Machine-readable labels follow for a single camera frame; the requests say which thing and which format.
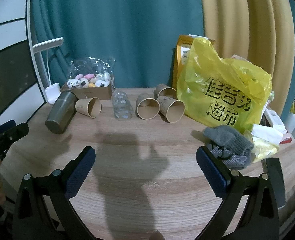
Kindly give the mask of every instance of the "beige curtain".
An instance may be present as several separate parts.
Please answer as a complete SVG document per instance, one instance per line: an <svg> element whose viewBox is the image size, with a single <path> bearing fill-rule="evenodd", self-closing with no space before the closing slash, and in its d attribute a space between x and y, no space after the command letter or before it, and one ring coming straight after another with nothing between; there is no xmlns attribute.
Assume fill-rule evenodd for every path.
<svg viewBox="0 0 295 240"><path fill-rule="evenodd" d="M281 115L294 63L289 0L202 0L205 35L220 57L237 54L272 76L271 108Z"/></svg>

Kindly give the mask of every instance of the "white paper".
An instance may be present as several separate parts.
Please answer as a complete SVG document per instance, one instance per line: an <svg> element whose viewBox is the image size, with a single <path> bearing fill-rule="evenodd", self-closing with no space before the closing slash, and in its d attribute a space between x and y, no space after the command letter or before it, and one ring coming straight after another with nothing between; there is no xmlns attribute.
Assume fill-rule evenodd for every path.
<svg viewBox="0 0 295 240"><path fill-rule="evenodd" d="M258 124L253 125L251 135L275 145L279 145L283 138L283 134L275 128Z"/></svg>
<svg viewBox="0 0 295 240"><path fill-rule="evenodd" d="M284 123L275 111L266 108L264 111L264 115L273 128L275 128L282 134L286 134L287 130L284 126Z"/></svg>

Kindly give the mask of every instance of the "plastic bag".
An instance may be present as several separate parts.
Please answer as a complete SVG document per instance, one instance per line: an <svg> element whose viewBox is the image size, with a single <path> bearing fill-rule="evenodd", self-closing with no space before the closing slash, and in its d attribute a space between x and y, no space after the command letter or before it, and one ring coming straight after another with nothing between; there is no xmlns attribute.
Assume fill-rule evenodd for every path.
<svg viewBox="0 0 295 240"><path fill-rule="evenodd" d="M110 82L113 82L114 65L115 59L112 57L75 59L70 63L67 86L69 89L107 87Z"/></svg>
<svg viewBox="0 0 295 240"><path fill-rule="evenodd" d="M245 138L247 138L251 143L254 144L251 150L251 163L259 162L265 158L269 158L276 154L279 150L279 146L271 142L268 142L262 138L255 137L251 135L251 132L246 130L244 132Z"/></svg>
<svg viewBox="0 0 295 240"><path fill-rule="evenodd" d="M196 121L209 127L227 124L242 133L259 124L271 88L271 75L262 68L221 59L209 40L196 38L177 81L177 96Z"/></svg>

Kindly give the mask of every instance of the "cardboard box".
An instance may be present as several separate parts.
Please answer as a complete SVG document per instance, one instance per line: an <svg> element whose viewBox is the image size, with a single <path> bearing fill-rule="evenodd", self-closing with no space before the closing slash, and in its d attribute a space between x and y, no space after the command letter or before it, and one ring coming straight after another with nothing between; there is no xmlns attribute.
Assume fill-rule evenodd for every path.
<svg viewBox="0 0 295 240"><path fill-rule="evenodd" d="M112 77L112 81L107 87L69 89L67 83L65 83L61 88L61 92L67 90L73 92L78 99L97 97L100 100L110 100L114 92L114 77Z"/></svg>

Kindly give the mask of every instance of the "gray thermos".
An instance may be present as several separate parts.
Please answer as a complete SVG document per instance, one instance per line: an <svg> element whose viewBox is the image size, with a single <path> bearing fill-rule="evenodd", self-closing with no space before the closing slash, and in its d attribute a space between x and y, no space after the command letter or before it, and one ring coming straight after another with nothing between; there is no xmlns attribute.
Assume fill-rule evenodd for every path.
<svg viewBox="0 0 295 240"><path fill-rule="evenodd" d="M52 132L64 133L76 110L77 97L70 91L64 91L55 101L47 120L46 127Z"/></svg>

